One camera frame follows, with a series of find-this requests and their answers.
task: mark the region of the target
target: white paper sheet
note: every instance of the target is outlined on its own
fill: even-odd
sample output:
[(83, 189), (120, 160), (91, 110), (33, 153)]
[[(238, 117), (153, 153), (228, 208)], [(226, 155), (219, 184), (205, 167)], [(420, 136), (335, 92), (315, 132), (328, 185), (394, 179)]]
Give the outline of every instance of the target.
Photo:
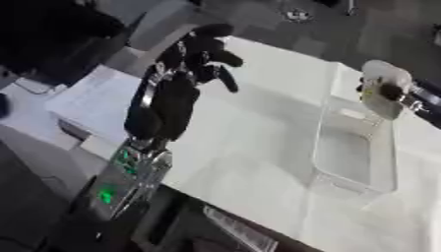
[(124, 118), (140, 79), (99, 66), (63, 95), (46, 103), (59, 118), (119, 145)]

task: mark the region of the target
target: robotic hand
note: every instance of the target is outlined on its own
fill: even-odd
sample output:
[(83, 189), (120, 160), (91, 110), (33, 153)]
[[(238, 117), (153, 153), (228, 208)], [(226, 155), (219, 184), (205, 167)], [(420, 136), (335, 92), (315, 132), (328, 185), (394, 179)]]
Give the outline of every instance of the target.
[(406, 70), (372, 60), (363, 66), (362, 102), (379, 116), (397, 119), (406, 107), (421, 119), (441, 129), (441, 88), (415, 81)]
[(243, 64), (217, 39), (231, 34), (229, 25), (196, 28), (147, 70), (124, 124), (131, 137), (77, 196), (42, 245), (47, 250), (42, 251), (124, 249), (171, 168), (171, 152), (165, 144), (185, 132), (200, 95), (198, 86), (220, 79), (229, 91), (238, 92), (226, 68), (211, 64)]
[(226, 68), (211, 64), (243, 64), (224, 50), (224, 42), (218, 39), (232, 32), (232, 26), (223, 24), (196, 28), (166, 49), (147, 70), (132, 99), (125, 122), (127, 132), (137, 141), (175, 141), (188, 126), (200, 84), (220, 79), (230, 92), (238, 92)]

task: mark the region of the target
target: cable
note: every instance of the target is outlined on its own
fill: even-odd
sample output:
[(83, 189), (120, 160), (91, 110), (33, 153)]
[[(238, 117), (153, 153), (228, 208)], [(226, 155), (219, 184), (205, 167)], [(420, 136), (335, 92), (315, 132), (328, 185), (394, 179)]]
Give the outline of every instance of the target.
[(0, 236), (0, 241), (7, 241), (7, 242), (10, 242), (10, 243), (14, 243), (17, 246), (19, 246), (19, 247), (21, 247), (23, 249), (26, 249), (26, 250), (30, 250), (30, 251), (34, 251), (35, 250), (35, 248), (33, 248), (32, 246), (27, 245), (26, 243), (23, 243), (20, 240), (12, 238), (12, 237)]
[(24, 89), (25, 91), (27, 91), (28, 93), (31, 93), (33, 95), (46, 95), (47, 93), (49, 93), (49, 91), (53, 90), (53, 88), (49, 88), (43, 92), (36, 92), (36, 91), (33, 91), (33, 90), (23, 86), (22, 84), (19, 84), (18, 82), (14, 82), (13, 84), (19, 86), (20, 88)]

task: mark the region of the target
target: clear plastic container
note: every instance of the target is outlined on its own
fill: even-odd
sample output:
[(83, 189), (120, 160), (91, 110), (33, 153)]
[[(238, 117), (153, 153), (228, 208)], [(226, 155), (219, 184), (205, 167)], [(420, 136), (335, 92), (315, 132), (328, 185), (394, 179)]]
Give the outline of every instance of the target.
[(397, 188), (392, 121), (361, 102), (330, 95), (313, 153), (315, 192), (367, 203)]

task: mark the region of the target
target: gray carpet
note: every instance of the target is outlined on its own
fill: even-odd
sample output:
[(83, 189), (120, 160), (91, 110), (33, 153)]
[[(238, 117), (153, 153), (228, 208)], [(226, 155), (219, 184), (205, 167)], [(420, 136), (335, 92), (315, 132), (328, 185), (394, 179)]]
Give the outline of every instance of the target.
[[(344, 3), (329, 9), (309, 0), (287, 2), (310, 11), (315, 20), (304, 25), (287, 22), (273, 0), (207, 0), (202, 12), (195, 12), (184, 0), (102, 0), (101, 8), (125, 23), (148, 11), (132, 43), (143, 50), (182, 24), (229, 22), (240, 37), (341, 61), (355, 69), (366, 60), (384, 59), (416, 77), (441, 83), (441, 48), (430, 37), (431, 25), (441, 23), (441, 1), (358, 0), (352, 17), (344, 15)], [(0, 189), (0, 235), (28, 244), (39, 240), (65, 206), (2, 145)], [(0, 241), (0, 251), (22, 250)]]
[(355, 69), (366, 60), (383, 59), (420, 79), (441, 82), (441, 48), (431, 42), (432, 24), (441, 23), (437, 0), (357, 0), (352, 17), (345, 15), (346, 1), (329, 9), (311, 0), (284, 0), (287, 6), (312, 13), (315, 20), (309, 24), (286, 21), (279, 14), (278, 1), (282, 0), (207, 0), (201, 13), (182, 0), (130, 1), (152, 8), (151, 19), (134, 37), (133, 45), (139, 49), (151, 48), (184, 23), (229, 22), (240, 37), (340, 61)]

